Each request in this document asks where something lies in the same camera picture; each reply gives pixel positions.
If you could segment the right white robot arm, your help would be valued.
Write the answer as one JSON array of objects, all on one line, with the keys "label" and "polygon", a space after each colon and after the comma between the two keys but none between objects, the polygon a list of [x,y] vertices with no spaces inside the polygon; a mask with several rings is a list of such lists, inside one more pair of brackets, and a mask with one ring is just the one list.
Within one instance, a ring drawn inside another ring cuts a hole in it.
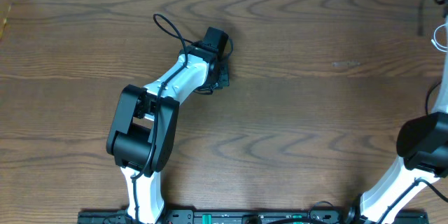
[{"label": "right white robot arm", "polygon": [[447,69],[432,112],[402,126],[396,150],[387,172],[360,196],[363,221],[392,223],[421,190],[447,177]]}]

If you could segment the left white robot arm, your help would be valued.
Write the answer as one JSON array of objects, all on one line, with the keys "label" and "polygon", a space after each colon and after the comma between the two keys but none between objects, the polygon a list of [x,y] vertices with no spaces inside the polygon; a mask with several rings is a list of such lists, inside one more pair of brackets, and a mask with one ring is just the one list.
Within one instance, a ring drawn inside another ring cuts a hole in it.
[{"label": "left white robot arm", "polygon": [[172,153],[180,106],[194,92],[210,95],[229,84],[228,45],[232,41],[224,31],[209,27],[201,41],[180,51],[175,65],[159,79],[122,90],[106,151],[126,179],[126,223],[159,221],[165,208],[161,171]]}]

